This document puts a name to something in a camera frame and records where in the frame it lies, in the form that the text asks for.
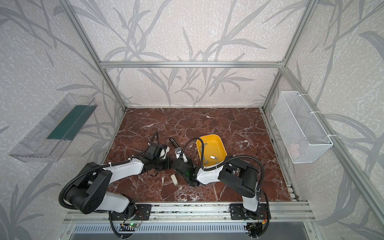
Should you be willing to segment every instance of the yellow tray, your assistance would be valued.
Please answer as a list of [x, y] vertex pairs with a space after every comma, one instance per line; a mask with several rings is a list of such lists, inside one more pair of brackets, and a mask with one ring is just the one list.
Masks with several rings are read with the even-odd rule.
[[[215, 165], [217, 162], [220, 163], [224, 161], [227, 156], [227, 152], [225, 151], [224, 144], [218, 135], [210, 134], [200, 138], [204, 142], [204, 159], [202, 160], [204, 167], [210, 167]], [[196, 145], [201, 160], [201, 142], [197, 140]]]

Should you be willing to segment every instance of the white mesh basket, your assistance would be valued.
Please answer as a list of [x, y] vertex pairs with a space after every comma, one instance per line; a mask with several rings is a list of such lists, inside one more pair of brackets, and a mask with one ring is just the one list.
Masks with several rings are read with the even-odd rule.
[[272, 116], [293, 163], [314, 162], [333, 145], [297, 91], [281, 92]]

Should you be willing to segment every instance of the green mat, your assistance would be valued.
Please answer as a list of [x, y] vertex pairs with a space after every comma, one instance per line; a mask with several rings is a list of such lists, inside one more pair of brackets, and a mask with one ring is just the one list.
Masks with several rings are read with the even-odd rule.
[[96, 107], [97, 105], [76, 105], [47, 139], [73, 140]]

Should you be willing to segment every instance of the red marble surface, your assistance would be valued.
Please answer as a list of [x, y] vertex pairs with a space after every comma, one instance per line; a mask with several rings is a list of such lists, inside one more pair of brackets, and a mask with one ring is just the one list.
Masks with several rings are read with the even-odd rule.
[[[160, 144], [170, 147], [168, 156], [175, 159], [173, 137], [180, 146], [191, 138], [208, 134], [221, 137], [227, 154], [257, 157], [265, 167], [262, 188], [270, 201], [290, 201], [280, 166], [258, 108], [155, 108], [128, 109], [106, 162], [120, 162], [144, 150], [158, 131]], [[187, 147], [186, 154], [200, 165], [196, 144]], [[172, 201], [242, 201], [241, 195], [221, 182], [188, 186], [176, 174], [178, 186], [172, 183], [172, 169], [156, 177], [147, 173], [112, 183], [109, 191], [124, 194], [137, 202]]]

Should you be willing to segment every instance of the wall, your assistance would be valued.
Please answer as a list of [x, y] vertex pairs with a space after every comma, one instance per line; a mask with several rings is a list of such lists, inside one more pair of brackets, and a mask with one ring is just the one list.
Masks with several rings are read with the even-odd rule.
[[[320, 2], [289, 69], [384, 196], [384, 1]], [[291, 163], [267, 113], [301, 200], [310, 202], [326, 239], [384, 239], [384, 230], [332, 150], [311, 164]]]
[[[103, 61], [279, 61], [307, 4], [307, 0], [70, 2]], [[147, 107], [259, 106], [276, 72], [109, 69], [126, 104]]]
[[[67, 210], [58, 194], [102, 161], [123, 111], [56, 1], [0, 2], [0, 239], [53, 239]], [[95, 96], [93, 115], [56, 163], [9, 151], [68, 94]]]

